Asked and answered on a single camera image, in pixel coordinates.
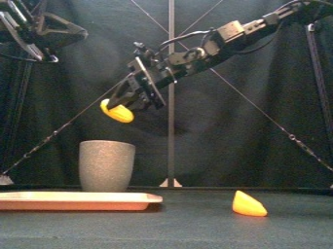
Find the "dark table surface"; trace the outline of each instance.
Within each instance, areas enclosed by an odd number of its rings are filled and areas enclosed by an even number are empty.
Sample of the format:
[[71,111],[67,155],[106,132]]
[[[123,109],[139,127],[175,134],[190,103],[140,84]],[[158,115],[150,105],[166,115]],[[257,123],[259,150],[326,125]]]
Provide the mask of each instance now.
[[0,212],[0,248],[333,248],[329,190],[242,190],[266,217],[233,212],[233,189],[130,191],[164,201],[144,211]]

